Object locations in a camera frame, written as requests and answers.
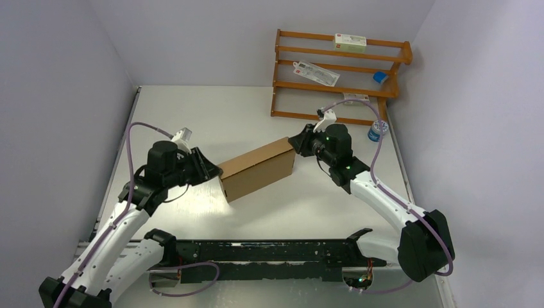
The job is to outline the brown cardboard box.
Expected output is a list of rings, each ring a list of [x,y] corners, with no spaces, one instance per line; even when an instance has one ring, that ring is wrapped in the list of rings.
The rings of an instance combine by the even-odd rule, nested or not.
[[[226,201],[233,202],[290,176],[294,161],[295,151],[284,137],[220,163]]]

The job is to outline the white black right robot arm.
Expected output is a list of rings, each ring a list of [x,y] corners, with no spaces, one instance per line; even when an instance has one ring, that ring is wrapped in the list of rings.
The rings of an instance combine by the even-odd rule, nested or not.
[[[452,274],[455,251],[445,215],[425,210],[391,191],[371,166],[353,154],[345,125],[331,124],[318,131],[307,124],[287,141],[296,154],[326,164],[338,187],[369,205],[395,230],[396,237],[364,235],[349,245],[346,258],[351,264],[360,266],[369,258],[392,262],[415,282],[431,275]]]

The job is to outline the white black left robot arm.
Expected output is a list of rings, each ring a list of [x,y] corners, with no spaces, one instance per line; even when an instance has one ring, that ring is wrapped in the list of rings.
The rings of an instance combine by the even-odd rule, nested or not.
[[[199,148],[155,142],[147,162],[123,187],[110,218],[85,251],[58,278],[48,277],[38,293],[44,307],[112,307],[114,297],[154,266],[178,266],[176,237],[149,231],[136,251],[119,259],[133,235],[167,201],[173,187],[197,186],[221,176],[222,169]]]

